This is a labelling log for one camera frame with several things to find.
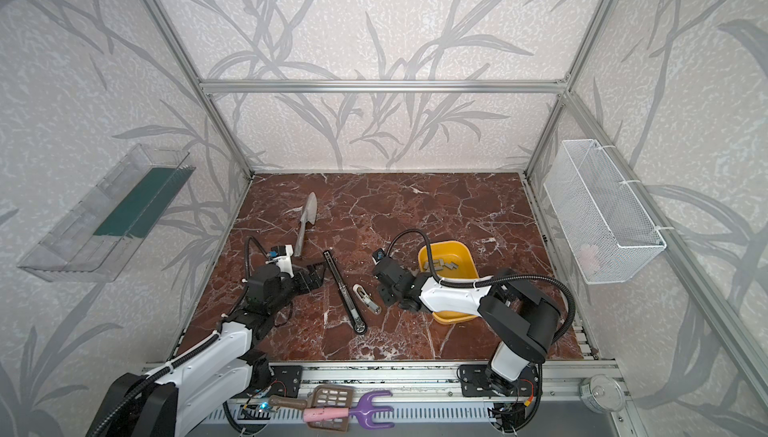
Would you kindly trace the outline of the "grey staple strips pile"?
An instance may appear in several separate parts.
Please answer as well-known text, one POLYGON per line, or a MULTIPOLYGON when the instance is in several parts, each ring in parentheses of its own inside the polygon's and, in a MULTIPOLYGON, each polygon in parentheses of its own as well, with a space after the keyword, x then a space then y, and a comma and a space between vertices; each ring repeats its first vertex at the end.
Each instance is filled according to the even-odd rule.
POLYGON ((424 265, 425 271, 433 269, 435 272, 455 271, 459 268, 459 264, 452 260, 445 260, 443 258, 437 258, 430 263, 424 265))

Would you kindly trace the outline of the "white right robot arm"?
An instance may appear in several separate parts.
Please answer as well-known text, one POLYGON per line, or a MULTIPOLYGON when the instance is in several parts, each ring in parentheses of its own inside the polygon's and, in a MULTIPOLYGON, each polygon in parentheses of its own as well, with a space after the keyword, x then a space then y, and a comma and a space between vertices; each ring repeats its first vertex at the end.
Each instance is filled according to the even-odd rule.
POLYGON ((373 275, 386 305, 482 318, 501 340, 487 370, 495 379, 513 382, 525 368, 544 363, 550 347, 575 318, 574 296, 556 278, 510 269, 473 280, 414 274, 382 249, 374 252, 373 260, 373 275))

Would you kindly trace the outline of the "pink object in basket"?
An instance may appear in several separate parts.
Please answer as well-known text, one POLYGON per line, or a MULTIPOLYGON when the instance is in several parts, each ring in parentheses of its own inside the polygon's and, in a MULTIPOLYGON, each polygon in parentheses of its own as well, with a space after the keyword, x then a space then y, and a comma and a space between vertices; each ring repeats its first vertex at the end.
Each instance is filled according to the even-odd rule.
POLYGON ((583 244, 577 254, 576 260, 585 277, 596 274, 601 269, 601 260, 599 257, 600 249, 597 245, 583 244))

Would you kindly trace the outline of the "clear plastic wall bin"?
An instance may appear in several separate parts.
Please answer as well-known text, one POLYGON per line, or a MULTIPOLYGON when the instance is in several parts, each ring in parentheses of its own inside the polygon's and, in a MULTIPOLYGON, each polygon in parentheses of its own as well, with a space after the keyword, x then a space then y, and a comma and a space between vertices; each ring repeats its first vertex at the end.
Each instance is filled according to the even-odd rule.
POLYGON ((47 282, 114 281, 195 170, 188 151, 134 145, 18 267, 47 282))

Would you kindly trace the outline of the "round grey metal disc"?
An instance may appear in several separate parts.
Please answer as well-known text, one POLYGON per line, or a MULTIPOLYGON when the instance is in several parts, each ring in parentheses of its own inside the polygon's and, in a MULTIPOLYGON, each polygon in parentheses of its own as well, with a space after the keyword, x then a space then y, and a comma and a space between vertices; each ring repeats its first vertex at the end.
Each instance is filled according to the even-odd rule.
POLYGON ((585 378, 579 385, 580 399, 595 413, 614 413, 626 406, 625 392, 619 382, 604 374, 585 378))

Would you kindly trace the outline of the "brown toy spatula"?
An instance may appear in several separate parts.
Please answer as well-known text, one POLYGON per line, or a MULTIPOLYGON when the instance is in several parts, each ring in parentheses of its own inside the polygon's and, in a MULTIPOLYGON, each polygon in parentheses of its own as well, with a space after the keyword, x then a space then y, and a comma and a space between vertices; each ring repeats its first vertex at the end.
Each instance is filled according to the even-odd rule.
MULTIPOLYGON (((352 386, 338 384, 321 384, 315 387, 307 398, 289 398, 277 395, 270 396, 267 403, 271 409, 289 408, 304 411, 308 408, 328 408, 352 406, 355 389, 352 386)), ((333 432, 346 432, 349 418, 334 418, 331 420, 308 423, 310 428, 333 432)))

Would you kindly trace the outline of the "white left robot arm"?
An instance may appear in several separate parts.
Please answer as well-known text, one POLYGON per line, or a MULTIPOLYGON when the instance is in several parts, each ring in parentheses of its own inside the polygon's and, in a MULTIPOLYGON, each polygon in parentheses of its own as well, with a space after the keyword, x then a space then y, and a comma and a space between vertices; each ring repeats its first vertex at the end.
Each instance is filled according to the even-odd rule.
POLYGON ((259 343, 278 313, 324 283, 322 263, 268 263, 249 272, 232 310, 209 337, 144 374, 126 373, 108 389, 90 436, 185 436, 243 393, 277 384, 259 343))

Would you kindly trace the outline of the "yellow plastic tray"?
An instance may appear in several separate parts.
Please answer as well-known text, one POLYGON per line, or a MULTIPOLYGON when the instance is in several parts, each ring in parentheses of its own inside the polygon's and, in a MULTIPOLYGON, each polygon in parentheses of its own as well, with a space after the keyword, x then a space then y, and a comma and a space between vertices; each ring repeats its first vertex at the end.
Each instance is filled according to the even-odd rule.
POLYGON ((438 278, 428 277, 421 286, 419 300, 441 324, 449 325, 472 320, 479 316, 479 302, 487 290, 456 289, 440 285, 440 279, 450 281, 479 278, 469 249, 461 242, 451 240, 432 243, 432 264, 438 278))

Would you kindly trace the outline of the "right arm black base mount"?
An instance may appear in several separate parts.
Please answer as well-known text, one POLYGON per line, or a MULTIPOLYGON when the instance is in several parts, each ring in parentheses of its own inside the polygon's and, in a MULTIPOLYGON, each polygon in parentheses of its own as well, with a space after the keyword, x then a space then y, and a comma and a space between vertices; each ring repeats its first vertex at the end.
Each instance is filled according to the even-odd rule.
POLYGON ((539 372, 526 366, 517 380, 510 381, 493 373, 488 365, 464 364, 457 370, 463 397, 512 397, 528 399, 536 395, 539 372))

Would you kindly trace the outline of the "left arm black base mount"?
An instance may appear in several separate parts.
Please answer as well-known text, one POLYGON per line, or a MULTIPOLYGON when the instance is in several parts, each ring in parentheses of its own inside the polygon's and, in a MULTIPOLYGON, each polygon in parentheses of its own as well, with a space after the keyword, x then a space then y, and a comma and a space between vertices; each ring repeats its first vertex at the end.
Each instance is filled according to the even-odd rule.
POLYGON ((299 395, 304 368, 301 365, 272 365, 259 371, 257 392, 259 397, 277 395, 295 398, 299 395))

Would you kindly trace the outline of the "grey toy trowel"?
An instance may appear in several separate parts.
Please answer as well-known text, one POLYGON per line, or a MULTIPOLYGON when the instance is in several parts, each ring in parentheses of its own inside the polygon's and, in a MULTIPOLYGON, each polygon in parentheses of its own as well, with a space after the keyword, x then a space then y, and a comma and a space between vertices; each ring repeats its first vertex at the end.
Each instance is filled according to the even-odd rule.
POLYGON ((306 228, 308 225, 313 225, 316 222, 317 217, 317 196, 314 192, 311 192, 302 207, 300 219, 299 219, 299 231, 297 240, 294 245, 293 256, 300 258, 303 253, 306 228))

